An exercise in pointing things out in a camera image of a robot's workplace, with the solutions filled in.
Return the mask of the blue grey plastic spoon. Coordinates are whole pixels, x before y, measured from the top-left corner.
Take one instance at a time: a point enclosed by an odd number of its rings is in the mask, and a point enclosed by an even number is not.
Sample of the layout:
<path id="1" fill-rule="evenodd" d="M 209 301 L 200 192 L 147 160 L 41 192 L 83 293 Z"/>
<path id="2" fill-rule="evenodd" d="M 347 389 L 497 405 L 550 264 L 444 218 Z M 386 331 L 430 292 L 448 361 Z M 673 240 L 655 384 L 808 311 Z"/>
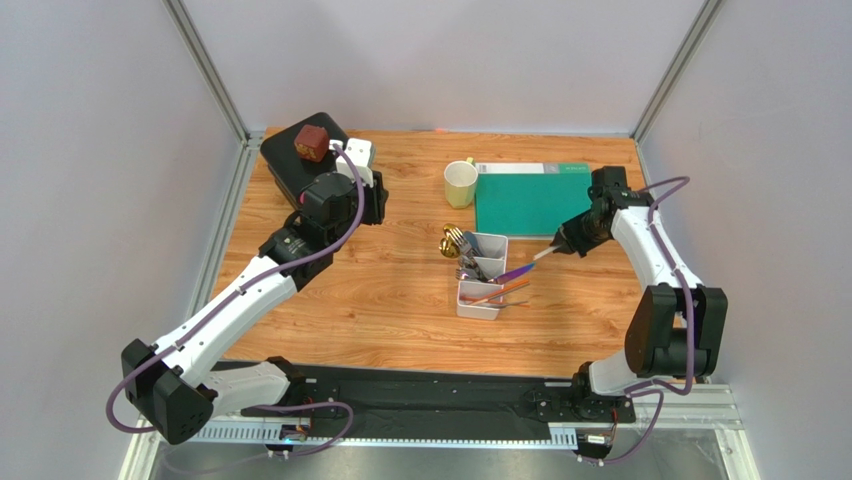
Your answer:
<path id="1" fill-rule="evenodd" d="M 478 238 L 476 237 L 476 235 L 473 232 L 465 230 L 463 232 L 463 237 L 465 238 L 467 243 L 470 245 L 471 252 L 472 252 L 473 256 L 485 257 L 485 253 L 483 252 L 483 250 L 482 250 L 482 248 L 479 244 Z"/>

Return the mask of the iridescent purple knife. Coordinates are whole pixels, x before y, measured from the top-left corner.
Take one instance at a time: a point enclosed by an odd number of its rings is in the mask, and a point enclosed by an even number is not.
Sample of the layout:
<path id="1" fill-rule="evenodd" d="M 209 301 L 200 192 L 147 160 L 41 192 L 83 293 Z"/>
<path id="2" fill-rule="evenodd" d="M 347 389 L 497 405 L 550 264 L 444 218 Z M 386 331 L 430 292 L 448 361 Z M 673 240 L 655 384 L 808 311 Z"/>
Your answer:
<path id="1" fill-rule="evenodd" d="M 493 277 L 488 280 L 491 284 L 504 285 L 512 280 L 518 279 L 523 275 L 529 273 L 534 267 L 536 263 L 531 262 L 529 264 L 523 265 L 521 267 L 515 268 L 513 270 L 502 273 L 496 277 Z"/>

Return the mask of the white compartment organizer box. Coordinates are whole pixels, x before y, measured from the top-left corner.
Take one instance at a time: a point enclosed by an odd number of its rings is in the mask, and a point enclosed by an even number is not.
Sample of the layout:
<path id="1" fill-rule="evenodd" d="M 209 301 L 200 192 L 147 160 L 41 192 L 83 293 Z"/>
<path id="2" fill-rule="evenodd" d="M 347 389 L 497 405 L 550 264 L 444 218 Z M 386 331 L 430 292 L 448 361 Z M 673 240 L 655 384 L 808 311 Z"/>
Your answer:
<path id="1" fill-rule="evenodd" d="M 485 276 L 489 279 L 507 271 L 509 240 L 505 236 L 473 232 L 485 253 L 485 257 L 475 257 Z M 466 297 L 477 298 L 497 291 L 500 286 L 487 281 L 462 280 L 457 284 L 456 315 L 476 320 L 496 320 L 499 309 L 487 308 L 484 304 L 470 305 Z"/>

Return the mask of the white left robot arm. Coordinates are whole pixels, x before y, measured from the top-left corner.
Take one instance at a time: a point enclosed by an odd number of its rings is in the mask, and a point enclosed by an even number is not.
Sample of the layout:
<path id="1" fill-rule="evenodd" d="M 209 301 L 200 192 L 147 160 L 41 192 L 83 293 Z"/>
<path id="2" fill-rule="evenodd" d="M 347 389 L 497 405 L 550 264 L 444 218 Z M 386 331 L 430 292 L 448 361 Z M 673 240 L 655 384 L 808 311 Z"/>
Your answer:
<path id="1" fill-rule="evenodd" d="M 381 224 L 388 197 L 378 171 L 361 179 L 344 172 L 317 176 L 303 191 L 302 207 L 225 290 L 157 341 L 135 339 L 123 349 L 123 379 L 108 402 L 125 394 L 149 431 L 178 445 L 215 416 L 285 400 L 301 377 L 282 358 L 215 367 L 263 316 L 330 267 L 359 225 Z"/>

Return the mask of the white handled ladle spoon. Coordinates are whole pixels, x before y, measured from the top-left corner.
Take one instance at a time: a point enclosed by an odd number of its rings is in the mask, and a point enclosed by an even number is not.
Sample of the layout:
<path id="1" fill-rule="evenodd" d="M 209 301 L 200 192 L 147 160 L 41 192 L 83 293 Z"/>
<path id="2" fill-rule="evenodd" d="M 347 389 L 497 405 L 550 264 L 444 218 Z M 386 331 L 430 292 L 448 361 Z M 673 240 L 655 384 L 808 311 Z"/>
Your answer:
<path id="1" fill-rule="evenodd" d="M 535 254 L 533 256 L 532 261 L 536 262 L 536 261 L 544 258 L 545 256 L 554 253 L 556 250 L 558 250 L 558 248 L 559 248 L 559 246 L 549 246 L 549 247 L 545 248 L 544 250 L 542 250 L 541 252 Z"/>

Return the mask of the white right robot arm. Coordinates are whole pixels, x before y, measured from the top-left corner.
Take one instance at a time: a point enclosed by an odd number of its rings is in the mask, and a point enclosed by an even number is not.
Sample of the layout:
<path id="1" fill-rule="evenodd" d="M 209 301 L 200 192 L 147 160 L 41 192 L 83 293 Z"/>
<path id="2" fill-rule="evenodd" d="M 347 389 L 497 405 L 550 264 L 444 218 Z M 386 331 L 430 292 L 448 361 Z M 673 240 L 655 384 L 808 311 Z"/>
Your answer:
<path id="1" fill-rule="evenodd" d="M 626 253 L 642 296 L 621 351 L 581 370 L 601 396 L 637 397 L 646 391 L 691 392 L 713 373 L 728 309 L 724 291 L 706 285 L 677 252 L 665 231 L 660 204 L 648 188 L 629 187 L 622 167 L 592 172 L 588 210 L 562 223 L 555 252 L 586 256 L 608 241 Z"/>

